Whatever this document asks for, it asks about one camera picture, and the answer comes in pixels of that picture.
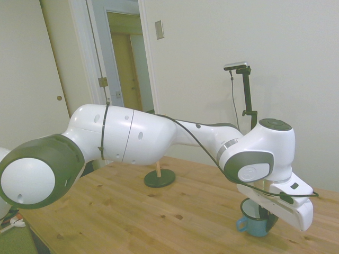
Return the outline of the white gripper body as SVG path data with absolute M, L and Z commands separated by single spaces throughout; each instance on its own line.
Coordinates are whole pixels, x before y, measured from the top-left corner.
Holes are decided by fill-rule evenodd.
M 255 203 L 301 231 L 306 231 L 312 224 L 313 204 L 309 198 L 301 203 L 294 201 L 293 204 L 289 204 L 279 197 L 259 194 L 244 185 L 237 184 L 237 188 Z

